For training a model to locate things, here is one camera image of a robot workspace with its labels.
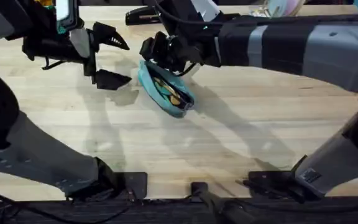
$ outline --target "gray robot arm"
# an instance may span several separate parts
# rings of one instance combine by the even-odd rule
[[[80,23],[75,21],[75,18],[78,20],[78,5],[75,2],[66,1],[68,9],[61,13],[58,20],[64,29],[81,29],[72,26]],[[99,38],[97,46],[100,43],[109,44],[104,39],[112,31],[116,32],[115,29],[97,24],[96,30],[94,26],[94,30],[73,34],[73,41],[56,34],[56,19],[51,18],[50,11],[33,0],[0,0],[0,39],[25,37],[23,50],[27,55],[52,55],[56,59],[83,62],[89,65],[85,69],[93,68],[96,72],[94,57],[89,53],[91,42],[87,38],[85,42],[76,40],[84,39],[82,37],[88,37],[89,34]],[[54,52],[45,46],[51,42],[57,48]],[[92,72],[90,70],[86,69],[85,72],[89,74]],[[0,172],[52,185],[64,192],[66,197],[78,200],[116,197],[125,189],[138,198],[144,198],[147,192],[146,173],[113,172],[101,159],[80,154],[38,128],[20,111],[16,97],[1,79]]]
[[[207,13],[200,13],[190,0],[164,0],[155,8],[169,37],[158,33],[145,40],[140,53],[160,67],[178,72],[186,62],[260,67],[358,93],[358,15],[226,19],[220,12],[206,22]],[[258,194],[304,202],[356,178],[358,113],[293,170],[250,172],[243,184]]]

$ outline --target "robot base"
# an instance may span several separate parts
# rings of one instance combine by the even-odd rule
[[[147,196],[146,172],[115,172],[122,188],[129,190],[136,199],[144,199]],[[126,194],[120,194],[117,199],[127,199]]]
[[[319,200],[319,197],[295,180],[295,171],[305,159],[306,156],[291,171],[251,171],[248,179],[238,183],[249,188],[253,197],[292,198],[298,203]]]

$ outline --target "black mount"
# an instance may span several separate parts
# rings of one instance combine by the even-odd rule
[[[147,195],[147,173],[145,172],[113,172],[110,167],[99,158],[99,177],[89,187],[81,189],[67,198],[81,201],[100,201],[109,198],[127,198],[130,200],[143,199]]]
[[[292,198],[298,203],[319,200],[317,195],[295,180],[295,171],[306,158],[307,156],[304,156],[291,171],[249,172],[248,179],[239,182],[239,184],[249,188],[253,197]]]
[[[216,224],[268,224],[267,220],[256,219],[234,200],[221,198],[208,190],[204,182],[191,183],[192,202],[203,202],[214,215]]]

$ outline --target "light wood surface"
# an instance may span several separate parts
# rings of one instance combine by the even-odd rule
[[[258,68],[198,67],[184,79],[198,97],[184,119],[165,114],[136,79],[142,41],[162,25],[124,24],[134,7],[82,7],[80,16],[117,27],[131,51],[103,46],[98,67],[133,77],[119,91],[97,90],[82,66],[41,70],[21,40],[0,40],[0,76],[21,110],[73,149],[98,156],[115,171],[149,173],[149,198],[179,198],[207,181],[221,196],[249,196],[234,181],[250,170],[290,169],[358,110],[358,95],[317,80]],[[222,7],[246,14],[248,7]],[[355,13],[353,6],[305,6],[300,14]],[[61,200],[56,188],[0,174],[0,193],[15,200]],[[330,195],[358,195],[358,179]]]

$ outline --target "colorful object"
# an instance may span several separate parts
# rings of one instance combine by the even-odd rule
[[[194,106],[194,94],[172,72],[142,60],[138,77],[147,94],[169,115],[182,118]]]
[[[283,17],[295,16],[305,0],[266,0],[263,6],[253,9],[251,16],[256,17]]]
[[[52,0],[34,0],[35,2],[39,2],[41,3],[41,5],[43,6],[52,6],[53,5],[53,1]]]

